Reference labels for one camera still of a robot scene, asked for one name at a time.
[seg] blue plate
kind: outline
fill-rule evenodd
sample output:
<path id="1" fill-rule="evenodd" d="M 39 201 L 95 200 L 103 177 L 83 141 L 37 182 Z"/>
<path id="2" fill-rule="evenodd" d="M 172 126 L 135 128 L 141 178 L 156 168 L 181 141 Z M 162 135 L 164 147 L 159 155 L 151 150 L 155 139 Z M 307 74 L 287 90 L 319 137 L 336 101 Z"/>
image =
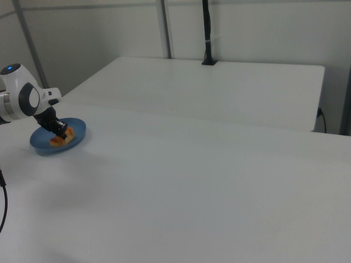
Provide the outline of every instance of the blue plate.
<path id="1" fill-rule="evenodd" d="M 55 137 L 55 134 L 45 130 L 43 127 L 38 128 L 31 136 L 31 145 L 39 152 L 53 153 L 65 151 L 73 146 L 77 145 L 86 134 L 86 123 L 81 119 L 77 118 L 62 118 L 60 119 L 66 122 L 69 127 L 72 127 L 75 131 L 75 137 L 69 144 L 62 147 L 52 147 L 49 140 Z"/>

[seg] white wall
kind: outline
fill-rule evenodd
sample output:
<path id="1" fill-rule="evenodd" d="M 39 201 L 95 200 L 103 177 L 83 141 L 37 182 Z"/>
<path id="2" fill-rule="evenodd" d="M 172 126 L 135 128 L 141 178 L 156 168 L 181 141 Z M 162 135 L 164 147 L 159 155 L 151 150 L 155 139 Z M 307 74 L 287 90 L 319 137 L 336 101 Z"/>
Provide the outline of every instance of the white wall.
<path id="1" fill-rule="evenodd" d="M 328 132 L 337 134 L 351 63 L 351 2 L 221 2 L 230 1 L 210 5 L 214 57 L 325 66 L 320 105 Z M 167 8 L 173 57 L 203 59 L 201 1 L 168 0 Z"/>
<path id="2" fill-rule="evenodd" d="M 11 0 L 0 1 L 0 70 L 9 64 L 23 64 L 41 85 L 32 56 Z M 5 85 L 0 81 L 0 90 Z"/>
<path id="3" fill-rule="evenodd" d="M 155 0 L 21 5 L 49 86 L 63 94 L 119 56 L 164 57 Z"/>

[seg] black cable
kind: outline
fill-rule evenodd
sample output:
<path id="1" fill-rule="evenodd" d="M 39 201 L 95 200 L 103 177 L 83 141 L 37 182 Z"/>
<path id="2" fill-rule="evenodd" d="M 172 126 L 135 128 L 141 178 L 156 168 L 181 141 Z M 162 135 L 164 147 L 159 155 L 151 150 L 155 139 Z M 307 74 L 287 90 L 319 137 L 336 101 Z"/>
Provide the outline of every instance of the black cable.
<path id="1" fill-rule="evenodd" d="M 321 116 L 321 115 L 322 115 L 322 117 L 323 117 L 323 122 L 324 122 L 324 133 L 327 133 L 327 123 L 326 123 L 326 121 L 325 121 L 325 116 L 324 116 L 323 110 L 322 110 L 322 108 L 318 108 L 318 111 L 317 111 L 317 118 L 318 118 L 319 116 Z"/>
<path id="2" fill-rule="evenodd" d="M 323 121 L 324 121 L 324 133 L 327 133 L 327 124 L 325 122 L 325 117 L 324 117 L 324 114 L 323 112 L 321 113 L 322 117 L 323 117 Z"/>
<path id="3" fill-rule="evenodd" d="M 7 215 L 7 206 L 8 206 L 8 201 L 7 201 L 7 191 L 5 187 L 6 183 L 4 180 L 4 176 L 2 175 L 2 171 L 0 169 L 0 186 L 4 190 L 4 197 L 5 197 L 5 210 L 4 210 L 4 215 L 2 217 L 1 225 L 0 225 L 0 233 L 2 231 L 2 228 L 4 227 L 5 220 L 6 220 L 6 215 Z"/>

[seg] bread slice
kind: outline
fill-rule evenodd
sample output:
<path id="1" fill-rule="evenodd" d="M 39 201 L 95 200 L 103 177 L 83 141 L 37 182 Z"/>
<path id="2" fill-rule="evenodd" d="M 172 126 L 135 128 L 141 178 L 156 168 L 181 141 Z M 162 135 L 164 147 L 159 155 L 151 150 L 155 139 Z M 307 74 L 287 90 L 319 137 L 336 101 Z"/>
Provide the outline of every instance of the bread slice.
<path id="1" fill-rule="evenodd" d="M 50 139 L 50 145 L 52 147 L 62 147 L 67 145 L 70 141 L 72 141 L 75 137 L 75 131 L 72 127 L 67 127 L 66 130 L 66 139 L 62 139 L 60 136 L 55 136 Z"/>

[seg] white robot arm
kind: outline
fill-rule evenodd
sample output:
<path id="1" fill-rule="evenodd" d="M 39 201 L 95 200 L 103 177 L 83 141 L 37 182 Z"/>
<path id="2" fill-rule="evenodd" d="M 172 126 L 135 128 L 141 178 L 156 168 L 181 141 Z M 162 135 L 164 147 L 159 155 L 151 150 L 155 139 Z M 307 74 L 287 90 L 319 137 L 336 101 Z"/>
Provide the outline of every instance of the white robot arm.
<path id="1" fill-rule="evenodd" d="M 56 118 L 52 107 L 61 101 L 58 88 L 42 89 L 21 64 L 9 65 L 0 71 L 6 90 L 0 92 L 0 125 L 34 116 L 49 132 L 65 138 L 67 123 Z"/>

